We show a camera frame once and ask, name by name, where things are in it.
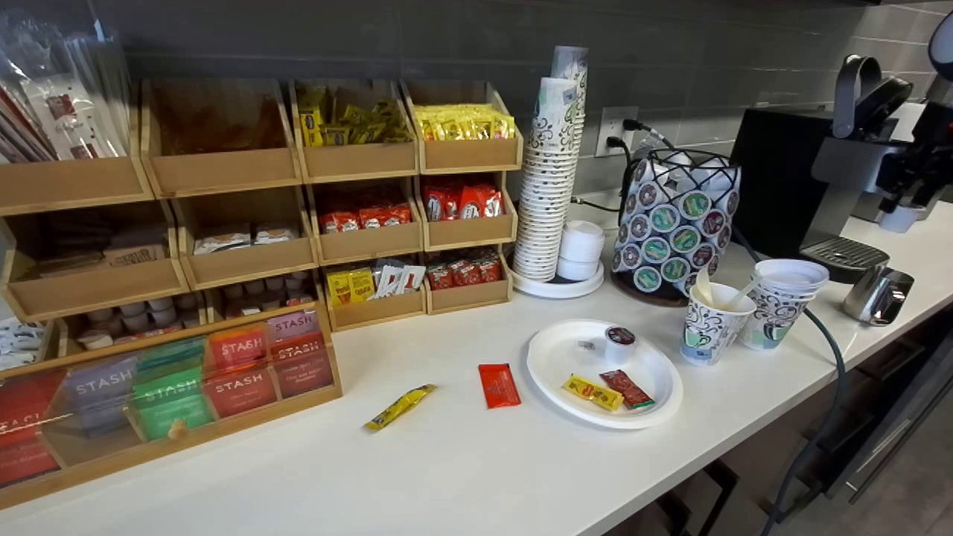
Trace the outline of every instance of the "white countertop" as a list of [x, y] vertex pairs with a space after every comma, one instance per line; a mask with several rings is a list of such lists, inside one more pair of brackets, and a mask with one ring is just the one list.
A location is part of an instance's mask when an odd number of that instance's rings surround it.
[[[918, 276], [890, 328], [859, 328], [813, 307], [853, 362], [953, 294], [953, 209], [888, 234], [850, 224]], [[743, 283], [737, 252], [714, 279]], [[559, 318], [629, 325], [681, 371], [676, 420], [604, 432], [559, 413], [527, 377], [524, 344]], [[421, 315], [336, 332], [345, 395], [96, 483], [0, 511], [19, 536], [171, 532], [603, 532], [652, 504], [835, 377], [830, 350], [798, 322], [775, 353], [732, 349], [717, 367], [676, 353], [681, 309], [647, 307], [612, 283], [579, 300], [515, 294], [512, 303]], [[477, 362], [512, 362], [521, 405], [485, 411]], [[360, 425], [409, 388], [440, 389], [391, 428]]]

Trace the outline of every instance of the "black coffee machine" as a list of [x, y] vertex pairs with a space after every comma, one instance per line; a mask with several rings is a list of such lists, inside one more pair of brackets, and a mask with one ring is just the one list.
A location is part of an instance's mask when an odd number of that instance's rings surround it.
[[732, 146], [743, 167], [738, 234], [769, 255], [817, 258], [844, 283], [888, 262], [888, 252], [839, 234], [865, 192], [894, 213], [930, 204], [953, 181], [953, 106], [927, 103], [911, 142], [888, 139], [888, 115], [911, 87], [878, 81], [869, 66], [862, 57], [845, 63], [835, 109], [744, 109]]

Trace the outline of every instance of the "gray wall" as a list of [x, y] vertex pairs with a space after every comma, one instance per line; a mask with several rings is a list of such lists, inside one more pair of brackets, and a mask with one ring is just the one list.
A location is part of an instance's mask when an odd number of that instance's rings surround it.
[[[0, 0], [86, 26], [86, 0]], [[582, 191], [616, 185], [592, 158], [603, 106], [640, 106], [681, 146], [726, 151], [748, 103], [830, 100], [844, 54], [933, 81], [947, 3], [862, 0], [96, 0], [141, 75], [485, 78], [524, 121], [555, 44], [589, 48]]]

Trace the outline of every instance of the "red sugar packet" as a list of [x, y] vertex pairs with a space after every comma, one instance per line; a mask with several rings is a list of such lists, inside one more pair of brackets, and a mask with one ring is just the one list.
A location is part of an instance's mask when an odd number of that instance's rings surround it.
[[485, 407], [521, 405], [510, 362], [479, 367]]

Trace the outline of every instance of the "white plate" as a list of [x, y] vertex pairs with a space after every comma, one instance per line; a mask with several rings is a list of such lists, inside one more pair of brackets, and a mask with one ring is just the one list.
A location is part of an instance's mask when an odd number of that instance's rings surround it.
[[530, 279], [530, 276], [521, 276], [519, 271], [512, 271], [512, 289], [519, 289], [524, 294], [549, 298], [549, 300], [583, 298], [583, 294], [598, 291], [603, 283], [604, 283], [603, 262], [589, 279], [579, 279], [579, 283], [540, 283], [540, 279]]
[[[559, 322], [540, 329], [527, 349], [527, 370], [534, 383], [567, 413], [604, 425], [604, 428], [650, 428], [670, 420], [681, 405], [681, 376], [680, 370], [647, 338], [637, 337], [631, 356], [622, 362], [609, 362], [603, 356], [609, 322]], [[612, 370], [625, 370], [625, 376], [647, 389], [655, 405], [637, 411], [603, 411], [598, 405], [579, 398], [564, 383], [568, 376], [583, 376], [604, 383], [598, 376]]]

